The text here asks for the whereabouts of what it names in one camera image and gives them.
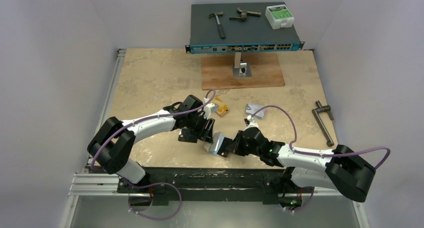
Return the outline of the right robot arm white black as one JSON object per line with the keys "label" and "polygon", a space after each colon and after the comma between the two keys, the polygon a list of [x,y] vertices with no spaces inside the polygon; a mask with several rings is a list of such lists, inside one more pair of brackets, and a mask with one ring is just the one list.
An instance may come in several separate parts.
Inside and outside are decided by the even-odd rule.
{"label": "right robot arm white black", "polygon": [[233,139],[216,133],[211,149],[221,157],[254,155],[268,166],[286,168],[280,184],[288,192],[298,187],[329,188],[363,203],[376,174],[374,166],[345,145],[320,151],[291,148],[284,142],[269,140],[256,127],[239,130]]}

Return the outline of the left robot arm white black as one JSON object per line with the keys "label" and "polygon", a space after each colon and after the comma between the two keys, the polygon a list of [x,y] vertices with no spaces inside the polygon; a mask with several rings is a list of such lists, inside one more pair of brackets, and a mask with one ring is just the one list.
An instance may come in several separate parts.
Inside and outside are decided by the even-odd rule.
{"label": "left robot arm white black", "polygon": [[195,141],[212,143],[214,119],[211,113],[216,105],[210,99],[203,101],[189,95],[183,102],[166,106],[158,112],[132,120],[108,118],[99,128],[87,147],[93,163],[99,163],[108,174],[117,174],[138,193],[149,187],[149,173],[130,159],[133,146],[158,133],[177,129],[188,131]]}

